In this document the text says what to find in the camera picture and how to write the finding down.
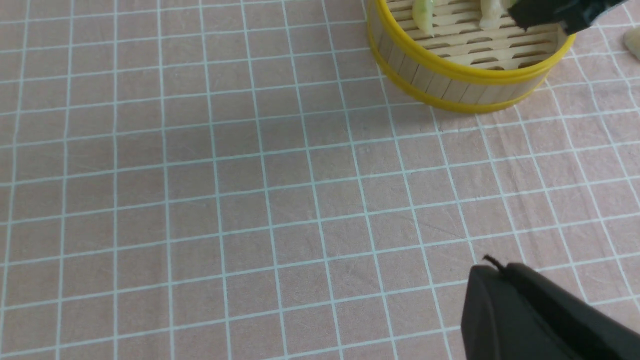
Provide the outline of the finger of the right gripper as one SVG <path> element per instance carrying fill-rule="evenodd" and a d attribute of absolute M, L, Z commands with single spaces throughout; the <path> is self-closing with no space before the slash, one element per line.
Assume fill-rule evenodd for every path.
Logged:
<path fill-rule="evenodd" d="M 517 0 L 507 12 L 524 30 L 541 25 L 559 25 L 566 35 L 588 29 L 598 18 L 625 0 Z"/>

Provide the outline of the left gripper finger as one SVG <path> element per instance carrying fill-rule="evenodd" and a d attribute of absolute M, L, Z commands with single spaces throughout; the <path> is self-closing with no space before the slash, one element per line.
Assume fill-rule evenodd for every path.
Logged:
<path fill-rule="evenodd" d="M 485 255 L 461 316 L 468 360 L 637 360 L 640 337 L 529 266 Z"/>

